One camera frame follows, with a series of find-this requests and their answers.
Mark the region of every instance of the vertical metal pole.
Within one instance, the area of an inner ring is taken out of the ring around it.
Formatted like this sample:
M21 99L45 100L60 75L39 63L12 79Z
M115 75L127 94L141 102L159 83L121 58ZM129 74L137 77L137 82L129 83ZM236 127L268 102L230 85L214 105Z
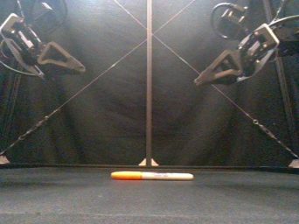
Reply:
M147 90L145 90L145 166L152 166L152 20L154 3L147 0Z

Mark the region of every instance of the black backdrop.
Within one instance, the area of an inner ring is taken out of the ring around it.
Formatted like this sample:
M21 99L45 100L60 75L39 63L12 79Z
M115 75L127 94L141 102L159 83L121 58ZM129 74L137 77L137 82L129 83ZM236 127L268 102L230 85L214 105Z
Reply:
M29 13L33 1L23 2ZM211 10L220 2L154 0L154 32L163 27L155 34L163 43L154 38L154 160L159 165L286 166L292 158L282 146L215 87L195 87L199 75L172 52L202 71L224 49L234 49L238 42L220 39L210 27ZM266 21L263 1L238 1L248 2L254 29ZM4 21L15 3L1 5ZM67 5L65 23L43 38L69 51L87 72L41 80L1 68L1 145L99 77L7 156L16 163L137 165L145 158L147 2L68 0ZM275 63L254 78L218 88L292 145Z

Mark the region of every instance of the orange marker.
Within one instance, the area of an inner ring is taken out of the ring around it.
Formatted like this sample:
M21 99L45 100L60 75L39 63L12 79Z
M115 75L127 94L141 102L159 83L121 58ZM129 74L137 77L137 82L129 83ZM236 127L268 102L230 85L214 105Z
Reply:
M192 180L190 173L175 172L147 172L147 171L115 171L111 173L112 179L141 180L141 179L160 179L160 180Z

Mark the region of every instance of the table surface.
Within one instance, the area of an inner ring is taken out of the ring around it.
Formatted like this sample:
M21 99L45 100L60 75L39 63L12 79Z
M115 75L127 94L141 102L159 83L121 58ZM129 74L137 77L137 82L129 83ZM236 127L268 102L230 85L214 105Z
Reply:
M192 181L115 180L112 171L0 170L0 222L299 223L298 175L191 171Z

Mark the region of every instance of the black fabric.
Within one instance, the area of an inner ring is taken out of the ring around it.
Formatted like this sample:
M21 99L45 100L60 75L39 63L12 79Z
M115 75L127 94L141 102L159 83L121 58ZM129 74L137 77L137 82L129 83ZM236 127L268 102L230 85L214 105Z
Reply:
M191 171L194 181L113 180L112 170L1 169L1 223L298 223L294 174Z
M145 27L145 0L117 2ZM190 2L154 0L154 32ZM220 2L195 1L155 34L199 72L238 45L220 39L210 26ZM69 51L87 72L57 73L47 80L21 78L7 142L100 77L7 156L16 163L137 165L145 157L145 28L116 1L67 5L67 21L45 38ZM266 21L263 3L256 0L251 6L255 28ZM195 87L198 76L154 37L154 160L160 165L288 165L288 153L216 89ZM275 65L218 88L288 145Z

